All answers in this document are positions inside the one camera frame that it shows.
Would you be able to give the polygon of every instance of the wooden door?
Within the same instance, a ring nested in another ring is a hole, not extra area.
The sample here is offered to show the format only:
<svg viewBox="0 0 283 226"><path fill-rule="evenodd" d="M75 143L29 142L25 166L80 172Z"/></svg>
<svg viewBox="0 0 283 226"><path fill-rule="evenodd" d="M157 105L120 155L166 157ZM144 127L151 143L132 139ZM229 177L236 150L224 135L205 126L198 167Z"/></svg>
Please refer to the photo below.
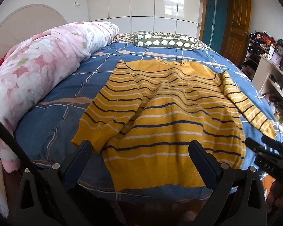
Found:
<svg viewBox="0 0 283 226"><path fill-rule="evenodd" d="M228 36L221 55L239 67L244 60L251 23L251 0L232 0Z"/></svg>

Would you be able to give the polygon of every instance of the black cable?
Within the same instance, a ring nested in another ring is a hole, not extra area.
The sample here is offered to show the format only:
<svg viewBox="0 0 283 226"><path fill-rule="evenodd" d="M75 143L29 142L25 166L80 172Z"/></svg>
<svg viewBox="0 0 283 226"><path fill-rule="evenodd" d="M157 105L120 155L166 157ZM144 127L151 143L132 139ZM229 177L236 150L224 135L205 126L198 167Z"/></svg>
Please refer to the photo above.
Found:
<svg viewBox="0 0 283 226"><path fill-rule="evenodd" d="M29 171L34 175L35 179L38 180L47 190L49 190L49 185L45 178L38 172L35 165L30 161L28 156L25 154L23 149L20 147L15 138L10 134L10 132L2 125L0 122L0 138L11 148L11 150L18 156L24 166L26 166Z"/></svg>

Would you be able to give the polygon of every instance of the door frame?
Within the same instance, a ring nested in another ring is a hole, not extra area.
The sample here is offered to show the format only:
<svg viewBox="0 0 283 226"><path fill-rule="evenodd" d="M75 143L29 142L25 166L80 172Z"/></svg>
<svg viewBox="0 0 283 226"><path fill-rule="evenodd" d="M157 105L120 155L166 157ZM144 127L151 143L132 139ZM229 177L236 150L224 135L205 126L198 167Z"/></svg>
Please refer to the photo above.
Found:
<svg viewBox="0 0 283 226"><path fill-rule="evenodd" d="M205 24L205 15L206 15L206 4L207 0L203 0L203 9L202 9L202 22L201 22L201 29L200 29L200 36L199 39L202 40L203 31L204 31L204 24ZM228 12L226 17L226 24L225 24L225 30L223 35L223 40L221 44L221 49L219 54L222 55L224 53L224 50L226 48L227 40L230 36L231 31L231 17L233 16L233 0L228 0Z"/></svg>

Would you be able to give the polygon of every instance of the sweater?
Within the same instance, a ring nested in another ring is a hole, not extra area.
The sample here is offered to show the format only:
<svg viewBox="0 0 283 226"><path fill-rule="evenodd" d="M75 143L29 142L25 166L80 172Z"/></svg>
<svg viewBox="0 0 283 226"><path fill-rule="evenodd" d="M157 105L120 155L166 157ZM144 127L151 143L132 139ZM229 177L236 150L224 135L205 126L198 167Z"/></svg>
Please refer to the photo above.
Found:
<svg viewBox="0 0 283 226"><path fill-rule="evenodd" d="M166 184L204 186L188 154L198 140L216 159L240 168L240 117L275 138L272 122L233 83L199 62L120 61L79 122L72 142L101 152L116 191Z"/></svg>

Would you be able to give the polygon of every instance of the curved headboard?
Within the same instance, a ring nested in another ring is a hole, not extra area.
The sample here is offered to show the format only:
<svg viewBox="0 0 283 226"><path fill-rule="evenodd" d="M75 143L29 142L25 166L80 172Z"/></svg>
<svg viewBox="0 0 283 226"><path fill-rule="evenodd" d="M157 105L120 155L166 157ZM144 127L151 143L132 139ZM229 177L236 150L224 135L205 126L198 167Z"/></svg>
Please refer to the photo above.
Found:
<svg viewBox="0 0 283 226"><path fill-rule="evenodd" d="M0 58L14 45L66 23L58 11L43 4L30 4L15 10L0 24Z"/></svg>

